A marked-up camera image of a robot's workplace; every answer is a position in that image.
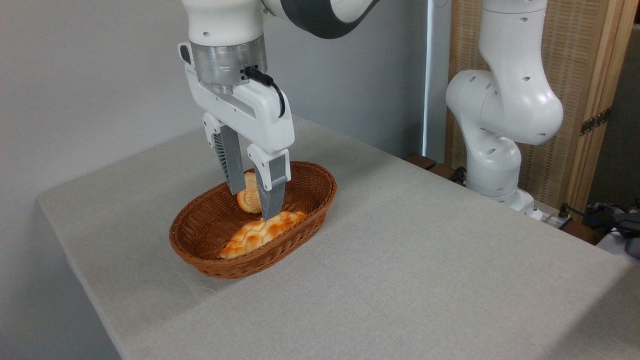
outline table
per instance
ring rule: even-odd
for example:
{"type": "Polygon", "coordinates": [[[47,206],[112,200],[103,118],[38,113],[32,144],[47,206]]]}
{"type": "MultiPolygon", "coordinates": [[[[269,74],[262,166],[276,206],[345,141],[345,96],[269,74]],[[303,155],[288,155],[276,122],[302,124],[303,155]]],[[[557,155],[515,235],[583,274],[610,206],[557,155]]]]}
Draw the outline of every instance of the table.
{"type": "Polygon", "coordinates": [[[640,358],[640,268],[294,121],[291,159],[338,194],[310,241],[244,279],[206,277],[168,241],[224,181],[203,131],[38,197],[124,359],[640,358]]]}

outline cable connector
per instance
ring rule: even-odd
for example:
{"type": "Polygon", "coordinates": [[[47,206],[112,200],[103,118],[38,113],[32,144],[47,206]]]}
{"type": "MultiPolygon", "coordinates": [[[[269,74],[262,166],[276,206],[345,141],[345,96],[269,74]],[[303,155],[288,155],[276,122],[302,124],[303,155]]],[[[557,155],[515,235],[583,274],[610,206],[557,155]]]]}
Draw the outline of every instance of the cable connector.
{"type": "Polygon", "coordinates": [[[459,181],[464,184],[467,180],[467,169],[465,167],[458,167],[451,176],[451,181],[459,181]]]}
{"type": "Polygon", "coordinates": [[[278,118],[283,117],[286,110],[284,95],[282,95],[282,91],[280,91],[280,88],[278,88],[278,85],[276,85],[276,83],[273,81],[273,78],[253,67],[246,67],[241,72],[246,77],[250,79],[254,79],[265,86],[271,86],[276,90],[276,92],[278,93],[278,97],[280,98],[280,115],[278,116],[278,118]]]}

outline bread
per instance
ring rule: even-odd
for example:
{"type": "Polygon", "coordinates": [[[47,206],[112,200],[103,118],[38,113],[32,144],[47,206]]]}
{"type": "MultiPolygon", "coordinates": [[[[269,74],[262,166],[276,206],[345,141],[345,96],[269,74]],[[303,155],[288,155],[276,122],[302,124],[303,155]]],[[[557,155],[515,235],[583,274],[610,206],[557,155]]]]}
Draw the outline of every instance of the bread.
{"type": "Polygon", "coordinates": [[[255,250],[284,233],[288,228],[302,221],[307,214],[296,211],[282,211],[267,221],[248,222],[238,230],[220,251],[223,259],[232,259],[255,250]]]}
{"type": "Polygon", "coordinates": [[[244,181],[246,189],[236,195],[240,208],[251,214],[257,214],[262,211],[260,207],[260,196],[258,195],[258,185],[255,179],[255,172],[245,172],[244,181]]]}

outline wicker basket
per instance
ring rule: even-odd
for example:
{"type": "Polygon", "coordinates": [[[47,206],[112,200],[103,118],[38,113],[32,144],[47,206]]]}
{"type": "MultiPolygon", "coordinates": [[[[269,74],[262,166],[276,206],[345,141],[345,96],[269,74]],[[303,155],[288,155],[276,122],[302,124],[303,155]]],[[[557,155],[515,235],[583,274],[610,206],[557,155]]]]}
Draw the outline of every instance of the wicker basket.
{"type": "Polygon", "coordinates": [[[226,183],[193,199],[177,215],[169,239],[174,251],[205,275],[238,279],[277,263],[309,240],[324,223],[337,190],[333,176],[320,165],[291,162],[283,211],[302,211],[309,216],[267,244],[232,259],[218,257],[231,236],[261,214],[245,213],[226,183]]]}

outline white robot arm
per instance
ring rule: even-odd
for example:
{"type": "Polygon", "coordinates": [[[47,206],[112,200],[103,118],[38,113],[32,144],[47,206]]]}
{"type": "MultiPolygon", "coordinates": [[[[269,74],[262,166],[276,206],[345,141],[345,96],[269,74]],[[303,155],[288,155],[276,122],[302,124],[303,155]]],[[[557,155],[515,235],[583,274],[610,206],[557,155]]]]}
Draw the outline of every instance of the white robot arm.
{"type": "Polygon", "coordinates": [[[378,0],[182,0],[189,17],[189,43],[180,44],[189,87],[216,149],[230,191],[244,190],[238,134],[251,145],[262,216],[282,208],[291,180],[288,147],[294,131],[287,96],[267,71],[263,18],[291,21],[318,37],[353,30],[378,0]]]}
{"type": "Polygon", "coordinates": [[[534,217],[533,198],[518,189],[514,141],[539,145],[562,124],[540,53],[546,9],[547,0],[484,0],[479,48],[492,72],[460,72],[447,89],[467,146],[467,187],[534,217]]]}

